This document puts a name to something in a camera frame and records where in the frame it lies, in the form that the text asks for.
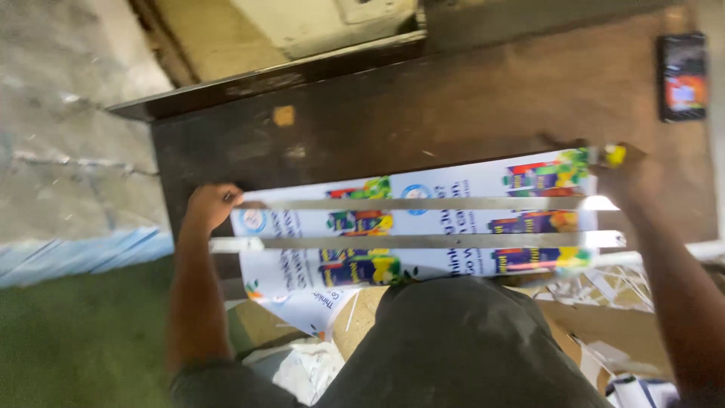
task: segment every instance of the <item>phone screen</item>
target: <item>phone screen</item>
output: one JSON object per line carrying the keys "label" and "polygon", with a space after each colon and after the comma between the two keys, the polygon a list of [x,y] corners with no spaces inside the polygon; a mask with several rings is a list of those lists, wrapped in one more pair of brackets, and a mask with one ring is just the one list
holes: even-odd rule
{"label": "phone screen", "polygon": [[707,105],[704,35],[665,36],[660,41],[662,119],[669,122],[704,118]]}

